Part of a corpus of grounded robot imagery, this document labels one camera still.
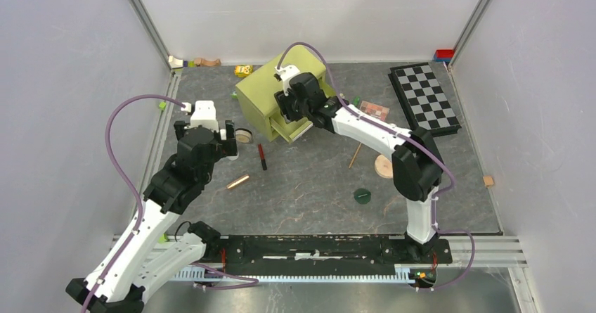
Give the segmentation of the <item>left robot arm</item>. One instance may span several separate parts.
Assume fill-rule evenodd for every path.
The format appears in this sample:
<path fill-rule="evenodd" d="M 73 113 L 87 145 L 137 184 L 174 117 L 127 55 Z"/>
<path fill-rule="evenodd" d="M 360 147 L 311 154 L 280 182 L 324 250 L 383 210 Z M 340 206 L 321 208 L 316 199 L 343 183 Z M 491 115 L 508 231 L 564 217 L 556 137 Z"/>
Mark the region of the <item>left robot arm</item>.
<path fill-rule="evenodd" d="M 136 215 L 105 259 L 85 278 L 72 279 L 65 291 L 83 312 L 141 312 L 150 297 L 193 260 L 214 261 L 221 252 L 219 233 L 204 222 L 152 262 L 146 257 L 212 180 L 214 165 L 238 155 L 235 125 L 211 130 L 174 124 L 175 154 L 153 175 Z"/>

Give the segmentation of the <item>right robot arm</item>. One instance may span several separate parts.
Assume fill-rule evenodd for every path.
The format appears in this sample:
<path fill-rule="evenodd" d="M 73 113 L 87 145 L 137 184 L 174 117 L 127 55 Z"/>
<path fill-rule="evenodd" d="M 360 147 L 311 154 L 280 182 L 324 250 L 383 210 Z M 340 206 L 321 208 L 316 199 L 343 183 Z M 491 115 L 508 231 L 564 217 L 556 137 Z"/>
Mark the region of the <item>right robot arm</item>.
<path fill-rule="evenodd" d="M 431 257 L 439 239 L 434 201 L 444 169 L 432 135 L 421 127 L 411 131 L 391 126 L 339 96 L 326 96 L 312 73 L 293 65 L 276 69 L 274 77 L 283 86 L 274 97 L 287 122 L 307 119 L 314 127 L 357 140 L 390 160 L 394 186 L 407 200 L 406 254 L 414 262 Z"/>

